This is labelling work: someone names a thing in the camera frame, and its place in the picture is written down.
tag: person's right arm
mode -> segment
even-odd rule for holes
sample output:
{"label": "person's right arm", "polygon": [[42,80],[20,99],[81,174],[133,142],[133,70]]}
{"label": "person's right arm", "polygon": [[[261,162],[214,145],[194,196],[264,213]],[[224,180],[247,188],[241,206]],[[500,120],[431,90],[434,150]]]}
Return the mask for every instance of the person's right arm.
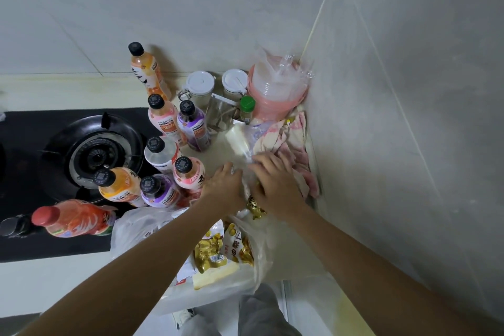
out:
{"label": "person's right arm", "polygon": [[306,205],[292,168],[281,158],[254,157],[249,167],[262,185],[253,187],[254,198],[303,237],[376,336],[479,334],[439,296]]}

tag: red bottle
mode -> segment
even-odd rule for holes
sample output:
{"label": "red bottle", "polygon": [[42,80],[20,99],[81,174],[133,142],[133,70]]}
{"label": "red bottle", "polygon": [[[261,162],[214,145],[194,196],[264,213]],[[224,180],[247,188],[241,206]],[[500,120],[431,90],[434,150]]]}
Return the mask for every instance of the red bottle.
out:
{"label": "red bottle", "polygon": [[70,238],[78,235],[107,235],[112,231],[115,207],[98,207],[92,203],[69,199],[55,206],[42,206],[32,214],[32,223],[44,226],[55,237]]}

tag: forearm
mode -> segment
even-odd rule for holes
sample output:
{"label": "forearm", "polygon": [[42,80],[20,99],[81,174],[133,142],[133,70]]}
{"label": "forearm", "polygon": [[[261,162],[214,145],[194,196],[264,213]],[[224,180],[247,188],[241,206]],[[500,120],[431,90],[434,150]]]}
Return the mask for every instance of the forearm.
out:
{"label": "forearm", "polygon": [[200,199],[184,214],[82,282],[19,335],[131,335],[217,222]]}
{"label": "forearm", "polygon": [[431,291],[310,207],[289,222],[377,336],[478,334]]}

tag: hand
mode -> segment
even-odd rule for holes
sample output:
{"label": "hand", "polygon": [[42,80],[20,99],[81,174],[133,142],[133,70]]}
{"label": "hand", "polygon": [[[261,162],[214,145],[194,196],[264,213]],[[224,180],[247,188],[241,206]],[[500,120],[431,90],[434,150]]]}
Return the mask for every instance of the hand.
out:
{"label": "hand", "polygon": [[260,208],[286,220],[306,205],[285,155],[280,153],[278,158],[266,152],[252,158],[257,163],[249,165],[249,168],[261,182],[262,189],[258,185],[250,189]]}
{"label": "hand", "polygon": [[205,181],[201,192],[200,199],[219,210],[223,217],[235,214],[246,206],[243,194],[240,192],[243,170],[238,169],[231,174],[232,166],[232,162],[226,162],[218,168],[214,176]]}

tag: person's right hand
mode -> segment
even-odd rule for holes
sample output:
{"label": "person's right hand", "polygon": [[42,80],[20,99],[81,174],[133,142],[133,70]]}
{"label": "person's right hand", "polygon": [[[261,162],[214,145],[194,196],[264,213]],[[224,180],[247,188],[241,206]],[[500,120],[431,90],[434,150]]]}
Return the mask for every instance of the person's right hand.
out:
{"label": "person's right hand", "polygon": [[305,206],[303,197],[292,173],[292,167],[285,155],[280,158],[271,152],[254,155],[256,162],[249,165],[261,182],[251,186],[252,196],[264,211],[286,220],[294,212]]}

